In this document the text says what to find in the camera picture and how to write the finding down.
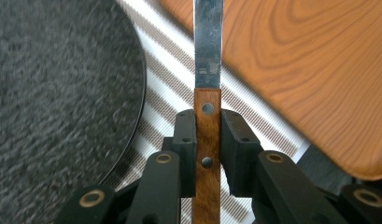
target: gray carpet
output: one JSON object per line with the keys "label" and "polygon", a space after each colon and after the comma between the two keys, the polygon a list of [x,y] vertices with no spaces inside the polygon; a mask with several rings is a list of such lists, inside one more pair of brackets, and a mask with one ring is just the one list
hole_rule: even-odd
{"label": "gray carpet", "polygon": [[129,145],[145,65],[113,0],[0,0],[0,223],[44,223]]}

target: wooden knife handle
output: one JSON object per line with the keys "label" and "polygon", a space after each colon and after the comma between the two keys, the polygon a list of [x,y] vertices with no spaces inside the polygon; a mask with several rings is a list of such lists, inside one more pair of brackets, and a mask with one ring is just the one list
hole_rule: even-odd
{"label": "wooden knife handle", "polygon": [[197,130],[196,197],[192,200],[194,224],[220,222],[220,89],[194,90]]}

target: light stripe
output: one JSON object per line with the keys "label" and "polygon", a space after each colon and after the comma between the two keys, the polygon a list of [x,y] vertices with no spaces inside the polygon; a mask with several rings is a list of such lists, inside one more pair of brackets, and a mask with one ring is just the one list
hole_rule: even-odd
{"label": "light stripe", "polygon": [[[137,31],[139,32],[139,34],[141,36],[141,41],[143,43],[143,46],[147,50],[148,49],[153,49],[153,52],[151,52],[151,53],[155,54],[155,58],[157,58],[158,60],[159,59],[165,59],[164,62],[165,62],[165,64],[167,64],[166,66],[169,66],[169,69],[168,69],[169,71],[170,70],[175,70],[176,71],[176,72],[170,73],[170,75],[175,76],[175,74],[181,74],[180,77],[176,76],[176,83],[180,82],[181,78],[189,77],[191,75],[191,73],[189,71],[187,71],[188,69],[186,67],[184,67],[180,62],[178,62],[177,59],[172,56],[172,54],[168,53],[165,49],[162,49],[156,43],[156,41],[151,40],[151,37],[149,37],[149,35],[144,33],[144,31],[142,30],[142,27],[139,27],[137,29]],[[167,79],[164,82],[169,83],[169,82],[174,82],[174,81]],[[185,83],[188,84],[187,87],[188,87],[188,89],[190,89],[191,88],[190,81],[188,80]],[[257,114],[251,108],[248,108],[246,111],[249,111],[249,112],[252,111],[253,112],[252,114]],[[261,127],[261,125],[258,125],[258,123],[252,122],[253,120],[254,121],[256,120],[255,118],[254,119],[250,119],[249,116],[245,116],[245,118],[246,117],[248,117],[248,120],[251,120],[251,125],[252,126],[254,126],[254,127]],[[265,125],[265,124],[266,124],[266,122],[264,122],[262,124],[262,127],[266,127],[268,129],[267,131],[261,131],[261,128],[257,128],[257,129],[261,133],[263,133],[265,135],[269,134],[269,135],[267,135],[267,138],[269,140],[271,140],[277,146],[277,148],[269,148],[269,149],[278,149],[278,150],[281,150],[281,151],[287,153],[290,156],[293,156],[296,153],[296,148],[297,147],[291,141],[289,141],[286,137],[284,137],[275,127],[273,127],[272,125]]]}
{"label": "light stripe", "polygon": [[[148,155],[160,150],[163,138],[173,134],[176,113],[192,108],[194,83],[193,43],[184,34],[184,29],[178,28],[161,10],[157,10],[157,0],[118,1],[133,20],[146,52],[148,87],[144,115],[132,145],[134,152],[125,152],[118,170],[109,179],[116,183],[121,181],[117,189],[141,176]],[[297,148],[304,148],[307,140],[226,68],[223,69],[222,83],[225,92],[222,105],[240,112],[264,142],[264,147],[282,150],[299,160],[303,152]],[[250,212],[250,199],[229,196],[226,178],[221,173],[221,221],[241,222]],[[181,220],[190,223],[190,203],[189,200],[183,201]]]}

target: brass insert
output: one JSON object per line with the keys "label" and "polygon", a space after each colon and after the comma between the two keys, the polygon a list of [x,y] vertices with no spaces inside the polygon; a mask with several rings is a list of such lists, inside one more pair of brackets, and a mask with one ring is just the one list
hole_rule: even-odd
{"label": "brass insert", "polygon": [[168,163],[172,160],[173,158],[171,157],[170,154],[161,154],[156,157],[156,162],[158,163]]}
{"label": "brass insert", "polygon": [[106,195],[100,189],[93,189],[80,198],[79,204],[86,208],[94,207],[102,202],[105,197]]}
{"label": "brass insert", "polygon": [[276,153],[269,153],[266,155],[266,159],[268,161],[272,161],[272,162],[277,162],[277,163],[281,163],[284,161],[284,158],[279,155],[279,154],[276,154]]}
{"label": "brass insert", "polygon": [[353,195],[362,203],[372,207],[382,207],[382,198],[368,189],[356,189]]}

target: knife blade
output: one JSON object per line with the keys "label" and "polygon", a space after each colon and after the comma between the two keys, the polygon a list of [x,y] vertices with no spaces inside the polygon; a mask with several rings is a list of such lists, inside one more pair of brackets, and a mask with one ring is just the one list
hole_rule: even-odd
{"label": "knife blade", "polygon": [[192,223],[220,223],[220,69],[223,0],[194,0],[196,196]]}

